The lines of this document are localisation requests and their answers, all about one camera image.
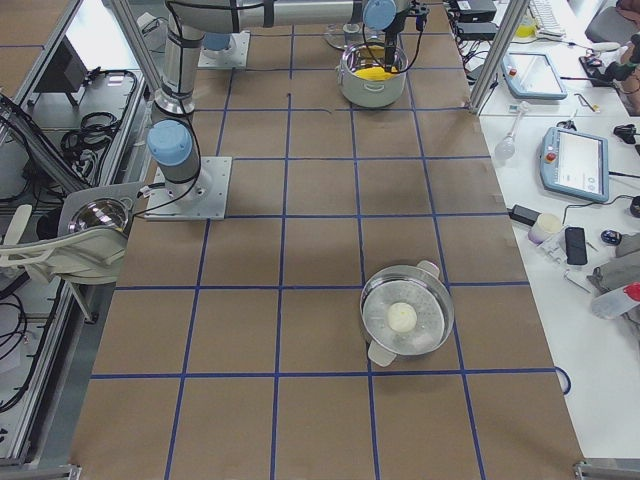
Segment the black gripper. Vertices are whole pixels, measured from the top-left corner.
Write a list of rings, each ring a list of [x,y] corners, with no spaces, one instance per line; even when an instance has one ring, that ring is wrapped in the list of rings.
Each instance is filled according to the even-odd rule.
[[[422,33],[429,16],[429,5],[419,0],[395,0],[393,1],[395,12],[391,23],[383,29],[384,38],[384,69],[391,70],[396,65],[396,51],[398,34],[405,29],[406,22]]]

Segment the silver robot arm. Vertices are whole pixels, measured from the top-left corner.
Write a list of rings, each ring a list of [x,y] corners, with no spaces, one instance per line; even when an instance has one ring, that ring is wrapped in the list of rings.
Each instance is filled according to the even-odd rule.
[[[343,26],[343,40],[327,44],[336,61],[337,90],[355,115],[374,113],[403,95],[412,66],[397,44],[412,1],[169,1],[162,84],[154,119],[189,126],[198,101],[222,86],[222,144],[251,147],[231,180],[249,186],[282,188],[290,172],[320,165],[327,173],[375,173],[388,180],[420,170],[416,158],[361,159],[347,155],[351,132],[342,111],[305,110],[304,93],[330,98],[329,72],[304,66],[309,41],[294,32],[303,25]]]

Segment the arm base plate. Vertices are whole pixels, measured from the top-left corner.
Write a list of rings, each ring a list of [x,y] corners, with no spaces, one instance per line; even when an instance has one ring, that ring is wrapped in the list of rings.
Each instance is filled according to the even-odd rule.
[[[162,186],[151,191],[143,217],[154,221],[223,220],[232,162],[231,157],[204,156],[194,186],[167,183],[157,166],[154,182]]]
[[[231,34],[206,33],[198,67],[214,70],[245,69],[250,37],[249,31]]]

